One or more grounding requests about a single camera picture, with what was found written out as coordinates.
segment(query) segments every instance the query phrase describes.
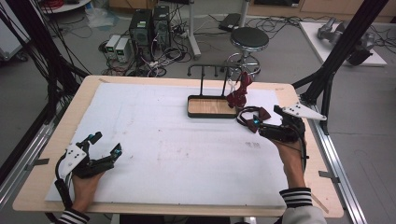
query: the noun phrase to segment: black metal frame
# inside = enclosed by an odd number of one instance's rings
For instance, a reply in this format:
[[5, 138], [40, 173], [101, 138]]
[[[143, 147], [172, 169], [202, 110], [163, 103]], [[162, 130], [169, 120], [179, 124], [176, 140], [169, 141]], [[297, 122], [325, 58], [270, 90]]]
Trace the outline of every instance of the black metal frame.
[[[187, 108], [189, 108], [190, 105], [190, 100], [196, 100], [196, 99], [201, 99], [201, 100], [221, 100], [224, 102], [227, 102], [226, 96], [224, 95], [225, 91], [225, 84], [227, 82], [227, 79], [229, 78], [230, 75], [230, 69], [239, 69], [242, 72], [242, 69], [240, 66], [233, 65], [233, 64], [203, 64], [203, 63], [196, 63], [192, 64], [189, 66], [187, 76], [191, 76], [191, 69], [193, 67], [201, 67], [201, 88], [200, 88], [200, 93], [199, 95], [190, 95], [187, 99]], [[223, 87], [222, 87], [222, 92], [221, 95], [219, 96], [213, 96], [213, 95], [204, 95], [203, 94], [203, 88], [204, 88], [204, 76], [205, 76], [205, 68], [206, 67], [214, 67], [214, 72], [215, 72], [215, 77], [218, 77], [218, 68], [220, 69], [226, 69], [226, 73], [224, 75], [224, 82], [223, 82]], [[188, 116], [190, 118], [203, 118], [203, 119], [234, 119], [238, 116], [237, 110], [235, 109], [234, 114], [206, 114], [206, 113], [191, 113], [189, 110], [187, 110]]]
[[[332, 93], [332, 79], [343, 64], [344, 60], [353, 51], [355, 45], [373, 23], [379, 12], [387, 4], [388, 0], [365, 0], [344, 31], [340, 40], [332, 49], [329, 57], [314, 74], [305, 77], [292, 84], [298, 89], [311, 82], [308, 90], [301, 94], [301, 100], [309, 105], [315, 105], [320, 94], [323, 92], [321, 114], [329, 117], [330, 98]], [[320, 127], [327, 135], [328, 120], [322, 120]]]
[[[44, 26], [42, 20], [40, 20], [39, 16], [37, 15], [31, 1], [6, 0], [6, 2], [20, 21], [26, 33], [31, 37], [31, 41], [35, 45], [35, 48], [39, 54], [45, 60], [43, 62], [45, 63], [44, 65], [38, 63], [37, 61], [35, 61], [35, 65], [41, 74], [47, 75], [46, 80], [48, 81], [49, 96], [47, 105], [43, 108], [40, 115], [36, 118], [32, 126], [1, 166], [0, 185], [2, 185], [6, 180], [7, 176], [17, 161], [20, 159], [25, 149], [32, 142], [42, 124], [48, 124], [54, 118], [56, 115], [56, 106], [61, 96], [74, 95], [77, 92], [79, 84], [76, 81], [76, 77], [72, 73], [79, 77], [86, 77], [89, 75], [81, 69], [75, 67], [62, 56], [55, 43], [52, 41], [49, 30], [46, 26]], [[15, 35], [29, 56], [32, 59], [36, 59], [32, 48], [20, 37], [11, 20], [7, 17], [7, 13], [4, 14], [3, 12], [0, 12], [0, 20], [2, 20], [9, 31]], [[61, 83], [63, 87], [62, 91], [57, 88], [58, 82]]]

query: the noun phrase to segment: black cable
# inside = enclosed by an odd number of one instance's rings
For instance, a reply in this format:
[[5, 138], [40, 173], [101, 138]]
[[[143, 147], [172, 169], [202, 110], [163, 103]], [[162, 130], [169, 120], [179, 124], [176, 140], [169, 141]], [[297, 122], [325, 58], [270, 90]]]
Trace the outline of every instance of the black cable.
[[[37, 10], [40, 10], [39, 5], [35, 5], [35, 7], [36, 7]], [[72, 57], [71, 57], [71, 55], [70, 55], [70, 54], [72, 54], [72, 55], [76, 58], [76, 60], [80, 63], [80, 65], [81, 65], [89, 74], [91, 74], [91, 72], [90, 72], [90, 71], [85, 67], [85, 65], [79, 60], [79, 58], [74, 54], [74, 52], [67, 46], [67, 44], [66, 44], [66, 42], [65, 42], [65, 40], [64, 40], [64, 37], [63, 37], [62, 33], [60, 32], [61, 28], [59, 27], [58, 22], [57, 22], [56, 20], [53, 20], [53, 22], [48, 23], [48, 22], [45, 20], [45, 18], [42, 18], [42, 20], [43, 20], [44, 23], [46, 23], [46, 24], [52, 29], [52, 31], [53, 31], [53, 32], [59, 37], [59, 39], [61, 40], [61, 43], [63, 44], [64, 48], [66, 49], [66, 54], [67, 54], [67, 56], [68, 56], [68, 58], [69, 58], [69, 62], [70, 62], [73, 66], [75, 66], [75, 65], [74, 65], [74, 62], [73, 62], [73, 59], [72, 59]]]
[[[73, 31], [75, 31], [75, 30], [79, 30], [79, 29], [83, 29], [83, 28], [88, 28], [89, 29], [89, 31], [90, 31], [90, 33], [87, 35], [87, 36], [82, 36], [82, 35], [78, 35], [78, 34], [76, 34], [76, 33], [74, 33]], [[69, 28], [69, 27], [67, 27], [67, 28], [61, 28], [61, 31], [64, 31], [64, 34], [63, 35], [67, 35], [67, 34], [72, 34], [72, 35], [75, 35], [75, 36], [77, 36], [77, 37], [79, 37], [79, 38], [82, 38], [82, 39], [87, 39], [87, 38], [90, 38], [91, 36], [92, 36], [92, 34], [93, 34], [93, 31], [92, 31], [92, 29], [91, 29], [91, 27], [89, 27], [89, 26], [81, 26], [81, 27], [78, 27], [78, 28], [73, 28], [73, 26], [71, 27], [71, 28]]]
[[65, 157], [66, 157], [66, 152], [56, 162], [56, 165], [55, 165], [55, 176], [56, 176], [56, 179], [61, 179], [61, 177], [59, 176], [59, 165], [61, 164], [62, 160], [64, 160]]
[[370, 28], [379, 36], [379, 38], [375, 40], [375, 45], [378, 47], [384, 47], [390, 52], [396, 54], [396, 37], [389, 37], [389, 32], [391, 29], [377, 31], [373, 25], [371, 25]]
[[298, 128], [291, 122], [288, 122], [290, 128], [297, 134], [299, 140], [300, 140], [300, 144], [301, 144], [301, 160], [302, 160], [302, 164], [303, 164], [303, 172], [305, 172], [305, 168], [306, 168], [306, 160], [309, 158], [306, 155], [306, 144], [305, 144], [305, 139], [304, 137], [300, 134], [300, 132], [298, 131]]
[[323, 16], [319, 17], [317, 19], [314, 19], [312, 17], [306, 17], [306, 18], [299, 18], [299, 17], [268, 17], [268, 18], [255, 18], [247, 22], [248, 26], [252, 26], [251, 23], [254, 21], [258, 21], [254, 27], [263, 30], [267, 34], [272, 34], [272, 36], [269, 36], [270, 39], [274, 38], [279, 31], [281, 31], [283, 28], [286, 26], [293, 26], [298, 29], [301, 29], [300, 27], [300, 21], [317, 21], [317, 20], [322, 20], [325, 18], [330, 18], [328, 16]]
[[62, 24], [62, 25], [68, 25], [68, 24], [78, 23], [79, 21], [83, 21], [84, 19], [85, 19], [85, 17], [82, 17], [82, 18], [81, 18], [81, 19], [79, 19], [78, 21], [59, 22], [59, 24]]
[[208, 14], [209, 17], [211, 17], [213, 20], [215, 20], [218, 23], [221, 23], [221, 21], [218, 21], [218, 19], [216, 19], [215, 17], [213, 17], [212, 15]]
[[111, 217], [108, 217], [106, 214], [103, 214], [108, 220], [111, 220]]
[[229, 32], [221, 32], [221, 33], [194, 33], [194, 35], [209, 35], [209, 36], [214, 36], [214, 35], [227, 35]]

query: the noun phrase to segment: floor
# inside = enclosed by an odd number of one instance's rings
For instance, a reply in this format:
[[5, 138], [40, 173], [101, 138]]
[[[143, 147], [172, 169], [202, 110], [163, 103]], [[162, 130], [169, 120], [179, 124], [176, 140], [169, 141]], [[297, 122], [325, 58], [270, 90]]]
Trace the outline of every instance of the floor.
[[[205, 11], [205, 7], [197, 8], [198, 12], [200, 10]], [[106, 69], [105, 58], [98, 51], [100, 43], [112, 34], [124, 33], [129, 26], [130, 18], [118, 15], [120, 17], [116, 18], [115, 26], [91, 29], [86, 26], [87, 18], [83, 10], [58, 15], [59, 21], [71, 30], [64, 36], [68, 47], [92, 74], [101, 74]], [[82, 18], [77, 23], [66, 24]], [[201, 32], [219, 31], [210, 17], [202, 16], [196, 21], [196, 28], [203, 25]], [[378, 30], [391, 28], [389, 35], [396, 36], [396, 26], [378, 24], [375, 27]], [[199, 74], [187, 76], [190, 64], [222, 63], [230, 54], [237, 52], [229, 42], [229, 34], [198, 35], [196, 38], [202, 51], [199, 61], [169, 65], [164, 77], [199, 78]], [[64, 55], [59, 39], [54, 39], [54, 42]], [[385, 48], [375, 47], [375, 51], [388, 65], [342, 66], [337, 72], [332, 86], [329, 132], [367, 222], [396, 223], [396, 175], [393, 173], [396, 171], [396, 57]], [[270, 40], [268, 48], [255, 53], [255, 56], [262, 64], [262, 71], [255, 79], [258, 82], [293, 83], [314, 73], [321, 65], [303, 32], [291, 26], [279, 31]], [[222, 79], [221, 76], [209, 78]], [[46, 88], [45, 79], [30, 61], [22, 63], [13, 60], [0, 66], [1, 164], [46, 104]], [[303, 93], [305, 89], [302, 87], [297, 92]], [[12, 201], [19, 187], [15, 188], [14, 194], [1, 209], [0, 223], [47, 223], [44, 214], [12, 209]], [[111, 215], [90, 216], [92, 223], [110, 223], [108, 217]], [[260, 224], [273, 221], [273, 218], [258, 218]], [[328, 222], [350, 223], [347, 215], [329, 218]]]

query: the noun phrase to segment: wooden board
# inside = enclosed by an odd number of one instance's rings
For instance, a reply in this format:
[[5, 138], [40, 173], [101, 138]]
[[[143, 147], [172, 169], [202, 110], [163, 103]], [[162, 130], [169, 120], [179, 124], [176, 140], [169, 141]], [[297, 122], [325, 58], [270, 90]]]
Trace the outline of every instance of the wooden board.
[[190, 99], [187, 109], [194, 114], [235, 114], [235, 108], [222, 99]]
[[[47, 165], [35, 166], [18, 193], [13, 208], [18, 211], [63, 211], [60, 202], [45, 201], [50, 186], [53, 184], [56, 161], [64, 154], [75, 135], [92, 98], [101, 83], [131, 83], [138, 85], [163, 85], [179, 87], [199, 87], [199, 79], [147, 78], [147, 77], [103, 77], [89, 76], [84, 78], [81, 87], [70, 104], [58, 127], [40, 155], [40, 159], [49, 159]], [[222, 86], [222, 81], [208, 80], [205, 85], [210, 88]], [[254, 82], [250, 90], [275, 91], [281, 106], [292, 105], [298, 101], [296, 92], [290, 84]], [[329, 178], [318, 176], [318, 171], [327, 171], [321, 158], [314, 135], [306, 123], [305, 140], [309, 161], [305, 171], [305, 182], [312, 189], [313, 203], [322, 209], [325, 217], [341, 217], [344, 214], [338, 195]], [[148, 203], [93, 203], [91, 213], [123, 214], [162, 214], [188, 216], [240, 216], [240, 217], [276, 217], [281, 216], [284, 207], [266, 208], [261, 206], [226, 206], [226, 205], [172, 205]]]
[[[326, 39], [318, 39], [318, 28], [322, 27], [325, 22], [307, 22], [301, 21], [300, 26], [302, 27], [305, 36], [308, 38], [309, 43], [312, 48], [315, 50], [315, 53], [318, 55], [321, 62], [326, 61], [327, 57], [329, 57], [330, 52], [332, 51], [333, 45]], [[335, 23], [332, 28], [338, 26], [338, 23]], [[385, 66], [387, 63], [379, 56], [375, 50], [370, 50], [373, 53], [366, 61], [364, 61], [360, 66]], [[348, 62], [344, 62], [343, 65], [350, 65]]]

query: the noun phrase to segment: metal stand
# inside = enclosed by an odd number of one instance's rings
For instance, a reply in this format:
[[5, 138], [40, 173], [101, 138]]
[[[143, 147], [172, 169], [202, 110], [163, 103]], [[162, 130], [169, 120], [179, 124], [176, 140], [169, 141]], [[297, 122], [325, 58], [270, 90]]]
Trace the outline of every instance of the metal stand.
[[[243, 0], [242, 10], [241, 10], [241, 20], [239, 23], [239, 27], [245, 26], [245, 19], [248, 13], [248, 3], [250, 0]], [[187, 36], [190, 40], [190, 45], [193, 52], [194, 60], [198, 60], [201, 57], [201, 51], [199, 50], [197, 41], [194, 36], [194, 0], [190, 0], [190, 20], [189, 20], [189, 30], [187, 30]]]
[[[294, 89], [297, 89], [312, 82], [308, 90], [301, 95], [301, 100], [303, 102], [309, 105], [315, 105], [318, 97], [323, 92], [321, 114], [329, 117], [332, 79], [335, 73], [353, 51], [356, 43], [361, 39], [387, 2], [388, 0], [363, 1], [358, 12], [355, 14], [340, 40], [334, 46], [329, 57], [319, 70], [311, 76], [305, 77], [292, 84]], [[327, 120], [320, 122], [320, 127], [325, 134], [329, 134], [327, 123]]]

